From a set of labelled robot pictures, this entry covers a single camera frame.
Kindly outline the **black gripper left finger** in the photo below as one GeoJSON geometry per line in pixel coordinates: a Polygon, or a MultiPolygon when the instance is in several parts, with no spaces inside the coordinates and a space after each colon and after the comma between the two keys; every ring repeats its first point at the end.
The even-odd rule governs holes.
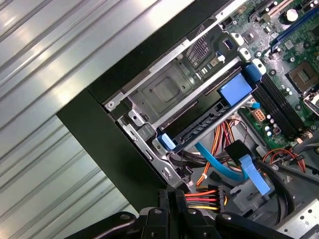
{"type": "Polygon", "coordinates": [[[169,193],[158,190],[158,205],[140,210],[138,216],[126,211],[115,213],[74,234],[72,239],[167,239],[169,238],[169,193]]]}

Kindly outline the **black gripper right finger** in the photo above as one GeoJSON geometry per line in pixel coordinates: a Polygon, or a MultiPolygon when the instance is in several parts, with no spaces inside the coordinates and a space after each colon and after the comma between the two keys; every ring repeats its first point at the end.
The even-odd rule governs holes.
{"type": "Polygon", "coordinates": [[[182,190],[175,190],[174,196],[181,229],[191,239],[282,239],[283,234],[234,213],[220,213],[211,222],[199,209],[192,209],[186,203],[182,190]]]}

